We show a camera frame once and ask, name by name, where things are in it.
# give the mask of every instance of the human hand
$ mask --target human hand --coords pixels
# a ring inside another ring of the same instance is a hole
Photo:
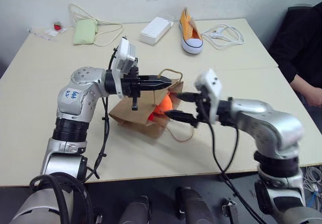
[[[322,107],[322,89],[318,87],[310,88],[304,95],[306,102],[310,106]]]

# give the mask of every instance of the brown paper bag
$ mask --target brown paper bag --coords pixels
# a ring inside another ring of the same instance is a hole
[[[171,69],[164,69],[160,72],[159,76],[166,70],[179,73],[181,77],[171,80],[172,84],[165,89],[142,91],[141,97],[137,99],[137,111],[131,110],[132,99],[124,98],[110,111],[109,115],[121,126],[133,129],[152,138],[160,137],[167,126],[169,118],[165,115],[154,114],[153,121],[149,121],[148,117],[168,93],[170,93],[169,97],[172,101],[173,109],[177,109],[180,99],[171,93],[180,93],[183,88],[182,73]]]

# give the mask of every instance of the green pouch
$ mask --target green pouch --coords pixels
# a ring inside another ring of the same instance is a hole
[[[74,44],[93,44],[97,32],[95,19],[80,19],[76,23]]]

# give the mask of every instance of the person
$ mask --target person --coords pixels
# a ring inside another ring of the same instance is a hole
[[[280,30],[269,53],[322,133],[322,2]]]

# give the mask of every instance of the white table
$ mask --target white table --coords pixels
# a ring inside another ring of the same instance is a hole
[[[237,27],[246,44],[219,51],[205,42],[203,52],[191,56],[182,51],[176,26],[155,46],[136,40],[144,24],[130,24],[125,28],[128,39],[137,46],[141,74],[156,74],[167,67],[181,70],[184,90],[191,91],[198,73],[211,67],[223,83],[223,99],[227,96],[259,99],[270,103],[276,110],[298,117],[305,128],[305,137],[300,141],[300,163],[322,163],[320,132],[247,22],[239,19],[199,21],[197,24],[202,31],[221,22]],[[107,47],[73,46],[72,36],[72,29],[59,35],[56,42],[29,35],[0,80],[0,186],[27,185],[39,174],[47,141],[54,129],[59,90],[79,67],[106,68],[112,48],[117,45],[115,42]],[[284,96],[284,99],[278,99],[277,95]],[[109,109],[118,101],[117,96],[110,96]],[[194,112],[195,106],[182,103],[180,109]],[[103,107],[98,104],[88,130],[85,153],[91,165],[103,140],[102,116]],[[186,136],[190,130],[177,122],[169,127],[178,137]],[[233,148],[234,130],[219,125],[215,130],[217,155],[224,165]],[[254,140],[242,133],[230,172],[255,170],[254,151]],[[107,153],[108,157],[99,167],[100,181],[218,173],[205,124],[200,124],[189,142],[179,143],[167,132],[154,140],[111,120]]]

